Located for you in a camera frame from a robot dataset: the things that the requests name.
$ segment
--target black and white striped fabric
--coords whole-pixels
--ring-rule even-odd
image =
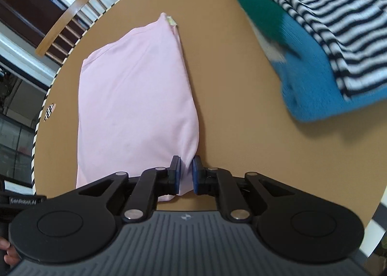
[[[387,0],[273,0],[321,45],[346,98],[387,83]]]

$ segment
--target finger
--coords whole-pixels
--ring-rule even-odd
[[[7,250],[7,254],[9,256],[19,257],[14,246],[10,246],[10,248]]]
[[[0,250],[8,250],[10,246],[11,244],[8,242],[8,240],[0,237]]]
[[[18,257],[13,257],[13,256],[9,256],[9,255],[5,255],[5,256],[4,256],[4,261],[5,261],[8,265],[14,266],[14,265],[16,265],[17,263],[20,262],[20,258],[18,258]]]

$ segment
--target pink shirt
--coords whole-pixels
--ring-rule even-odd
[[[182,160],[180,195],[192,190],[188,167],[199,122],[176,26],[165,13],[93,52],[79,80],[77,187],[118,171],[139,176]]]

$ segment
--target wooden chair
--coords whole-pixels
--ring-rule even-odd
[[[35,53],[38,56],[44,56],[47,55],[51,59],[55,60],[59,64],[63,64],[63,61],[55,56],[54,54],[48,52],[51,46],[53,46],[56,50],[64,54],[66,57],[68,56],[68,51],[65,50],[62,46],[55,43],[56,39],[59,37],[61,38],[65,43],[67,43],[70,47],[74,47],[75,43],[73,43],[71,40],[69,40],[67,37],[65,37],[62,32],[64,29],[68,30],[75,38],[78,40],[81,38],[81,35],[76,32],[73,28],[68,26],[70,22],[73,22],[76,24],[78,28],[80,28],[82,31],[86,31],[86,28],[82,26],[74,17],[77,15],[78,12],[81,11],[81,9],[88,5],[90,9],[99,16],[100,13],[95,9],[92,4],[89,2],[90,0],[75,0],[73,4],[70,5],[70,7],[63,13],[63,15],[58,19],[58,21],[53,25],[53,27],[50,29],[50,31],[47,33],[47,35],[43,38],[42,42],[39,44],[39,46],[36,48]],[[96,0],[104,10],[107,10],[107,7],[102,3],[101,0]]]

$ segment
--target tan tabletop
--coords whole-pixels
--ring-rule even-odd
[[[82,61],[161,12],[179,26],[204,163],[241,177],[255,170],[346,206],[367,224],[387,183],[387,103],[316,123],[293,120],[237,0],[121,0],[106,12],[76,45],[46,100],[35,149],[37,193],[54,197],[75,188]],[[193,193],[161,206],[213,207],[212,198]]]

